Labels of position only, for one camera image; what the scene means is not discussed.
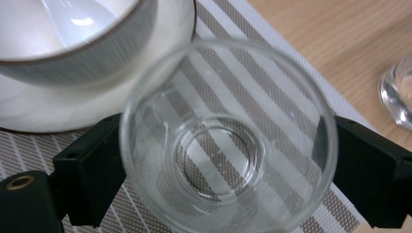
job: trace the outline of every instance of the wooden table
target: wooden table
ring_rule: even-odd
[[[411,0],[249,0],[384,137],[412,151],[412,132],[380,103],[382,74],[412,52]],[[401,230],[412,232],[407,219]]]

